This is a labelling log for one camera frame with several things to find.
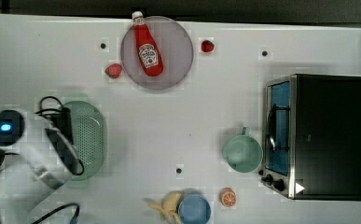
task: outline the toaster oven door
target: toaster oven door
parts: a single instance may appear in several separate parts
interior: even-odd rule
[[[280,175],[289,173],[290,82],[268,87],[266,168]]]

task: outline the toaster oven window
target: toaster oven window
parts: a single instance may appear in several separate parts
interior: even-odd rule
[[[288,175],[289,169],[289,115],[290,83],[271,86],[271,111],[268,123],[269,135],[274,144],[267,148],[270,157],[268,169],[282,175]]]

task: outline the yellow banana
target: yellow banana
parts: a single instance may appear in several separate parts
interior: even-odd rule
[[[160,219],[164,219],[164,215],[170,215],[173,216],[176,223],[181,224],[181,219],[179,215],[177,214],[177,205],[181,199],[182,192],[180,191],[174,191],[172,192],[165,202],[163,202],[163,206],[157,203],[149,203],[148,207],[155,209],[160,212]]]

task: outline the blue bowl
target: blue bowl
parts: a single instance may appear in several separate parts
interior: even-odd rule
[[[184,224],[206,224],[212,210],[201,195],[191,194],[180,203],[178,213]]]

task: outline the strawberry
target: strawberry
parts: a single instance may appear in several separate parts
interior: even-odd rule
[[[111,64],[110,66],[108,66],[104,72],[109,76],[109,77],[112,77],[112,78],[118,78],[119,75],[121,74],[122,72],[122,66],[121,64],[119,63],[113,63]]]
[[[205,52],[205,53],[212,52],[214,48],[215,48],[215,45],[212,42],[210,42],[209,40],[204,40],[202,42],[201,49],[203,52]]]

